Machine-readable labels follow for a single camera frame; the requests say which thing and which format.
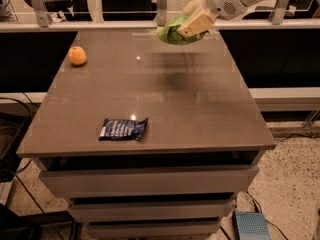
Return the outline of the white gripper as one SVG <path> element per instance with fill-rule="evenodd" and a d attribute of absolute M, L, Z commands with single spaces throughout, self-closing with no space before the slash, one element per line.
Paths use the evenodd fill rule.
<path fill-rule="evenodd" d="M 189 38 L 208 31 L 215 19 L 215 15 L 208 7 L 224 20 L 234 19 L 247 11 L 241 0 L 191 0 L 182 10 L 183 16 L 190 17 L 177 29 L 177 32 Z"/>

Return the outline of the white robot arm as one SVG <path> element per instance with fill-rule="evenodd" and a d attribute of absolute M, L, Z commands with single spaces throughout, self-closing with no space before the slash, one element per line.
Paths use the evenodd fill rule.
<path fill-rule="evenodd" d="M 187 20 L 177 29 L 183 37 L 192 37 L 208 31 L 216 18 L 231 20 L 244 14 L 250 6 L 265 0 L 192 0 L 183 9 Z M 289 0 L 277 0 L 279 7 L 287 5 Z"/>

